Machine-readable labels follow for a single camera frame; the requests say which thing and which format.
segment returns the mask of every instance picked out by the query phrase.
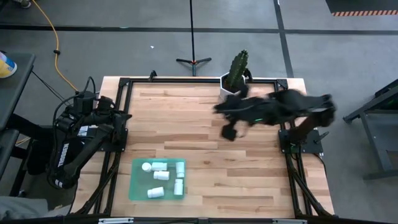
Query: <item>concrete floor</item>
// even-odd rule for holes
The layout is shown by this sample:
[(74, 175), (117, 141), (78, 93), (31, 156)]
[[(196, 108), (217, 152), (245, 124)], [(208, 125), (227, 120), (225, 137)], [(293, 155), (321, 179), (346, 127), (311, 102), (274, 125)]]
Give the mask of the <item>concrete floor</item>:
[[(325, 1), (280, 0), (286, 29), (398, 30), (398, 16), (332, 17)], [(62, 1), (40, 0), (58, 26), (189, 27), (189, 5), (183, 0)], [(277, 29), (273, 0), (193, 0), (195, 26), (201, 28)], [(8, 4), (0, 13), (3, 24), (47, 25), (32, 7), (21, 10)], [(35, 72), (63, 96), (72, 89), (53, 67), (55, 40), (50, 31), (1, 30), (0, 48), (8, 52), (30, 52), (37, 56)], [(92, 76), (97, 86), (106, 75), (190, 76), (189, 67), (175, 58), (191, 58), (190, 34), (184, 32), (58, 32), (59, 66), (77, 88)], [(279, 34), (197, 33), (196, 57), (213, 61), (198, 69), (199, 76), (218, 76), (229, 69), (233, 57), (249, 51), (249, 68), (255, 77), (286, 77)], [(322, 131), (328, 183), (335, 213), (345, 218), (398, 222), (398, 178), (363, 181), (377, 171), (376, 158), (360, 121), (352, 125), (342, 117), (355, 110), (372, 94), (397, 78), (396, 35), (287, 35), (294, 76), (304, 78), (308, 94), (331, 93), (338, 106), (336, 121)], [(50, 124), (59, 104), (31, 76), (17, 106), (17, 113), (35, 123)], [(17, 167), (11, 161), (0, 193), (7, 194)], [(33, 178), (35, 183), (40, 178)], [(66, 204), (73, 192), (52, 192), (50, 207)], [(63, 195), (59, 201), (55, 194)]]

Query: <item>black pole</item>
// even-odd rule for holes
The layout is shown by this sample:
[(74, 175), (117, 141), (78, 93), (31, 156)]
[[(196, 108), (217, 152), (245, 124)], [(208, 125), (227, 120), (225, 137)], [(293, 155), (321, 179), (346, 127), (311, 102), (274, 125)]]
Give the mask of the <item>black pole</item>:
[(192, 60), (185, 60), (185, 59), (180, 59), (177, 58), (176, 61), (178, 62), (184, 62), (184, 63), (189, 63), (192, 66), (192, 76), (197, 75), (197, 65), (200, 62), (208, 62), (211, 61), (211, 58), (204, 58), (200, 60), (195, 60), (195, 40), (193, 38), (193, 13), (192, 13), (192, 0), (189, 0), (189, 7), (190, 7), (190, 16), (191, 16), (191, 38), (192, 38)]
[(191, 36), (192, 36), (192, 61), (195, 61), (195, 40), (193, 39), (193, 12), (192, 12), (192, 0), (189, 0), (189, 8), (191, 12)]

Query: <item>cactus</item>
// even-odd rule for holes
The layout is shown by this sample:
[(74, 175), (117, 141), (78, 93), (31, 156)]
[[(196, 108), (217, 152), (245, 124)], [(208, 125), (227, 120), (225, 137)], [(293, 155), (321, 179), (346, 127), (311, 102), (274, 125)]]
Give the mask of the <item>cactus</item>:
[(247, 50), (242, 50), (232, 61), (229, 74), (226, 77), (225, 84), (228, 90), (237, 90), (242, 80), (242, 75), (248, 65), (249, 54)]

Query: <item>wooden tabletop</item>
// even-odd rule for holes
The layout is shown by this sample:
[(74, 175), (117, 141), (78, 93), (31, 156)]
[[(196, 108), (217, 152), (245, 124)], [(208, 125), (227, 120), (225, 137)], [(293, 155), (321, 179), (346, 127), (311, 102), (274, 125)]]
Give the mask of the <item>wooden tabletop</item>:
[[(104, 77), (101, 95), (115, 99), (119, 78)], [(303, 79), (287, 80), (289, 88), (305, 93)], [(251, 85), (251, 95), (273, 91), (272, 85)], [(132, 119), (127, 124), (129, 136), (121, 156), (112, 216), (294, 217), (285, 157), (277, 140), (279, 126), (256, 125), (235, 142), (221, 139), (220, 129), (226, 122), (212, 112), (219, 92), (219, 85), (213, 83), (134, 84)], [(129, 200), (132, 160), (151, 157), (187, 160), (184, 200)], [(82, 170), (72, 211), (81, 208), (97, 187), (102, 162), (103, 152), (97, 152)], [(304, 154), (303, 164), (308, 187), (333, 213), (322, 163)], [(301, 190), (297, 192), (304, 212)]]

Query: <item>black desk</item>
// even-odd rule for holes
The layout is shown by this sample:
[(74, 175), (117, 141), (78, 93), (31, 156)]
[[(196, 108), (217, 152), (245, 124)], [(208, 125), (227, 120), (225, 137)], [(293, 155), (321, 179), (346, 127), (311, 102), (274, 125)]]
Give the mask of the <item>black desk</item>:
[(36, 58), (33, 54), (6, 55), (17, 63), (18, 69), (10, 77), (0, 79), (0, 131), (6, 128), (8, 119), (17, 106)]
[(48, 141), (52, 134), (49, 129), (41, 128), (14, 114), (33, 69), (35, 55), (12, 53), (6, 55), (17, 63), (18, 69), (12, 76), (0, 79), (0, 179), (11, 156), (22, 159), (10, 193), (10, 196), (17, 196), (25, 177), (25, 163), (30, 151), (29, 147), (21, 149), (15, 146), (18, 135), (21, 133), (31, 139)]
[(393, 103), (394, 106), (397, 103), (398, 79), (377, 91), (374, 96), (373, 100), (343, 118), (348, 124), (361, 118), (368, 140), (378, 158), (379, 171), (365, 175), (364, 180), (398, 176), (398, 169), (393, 166), (389, 157), (389, 152), (398, 152), (398, 110), (396, 106), (388, 108), (388, 104)]

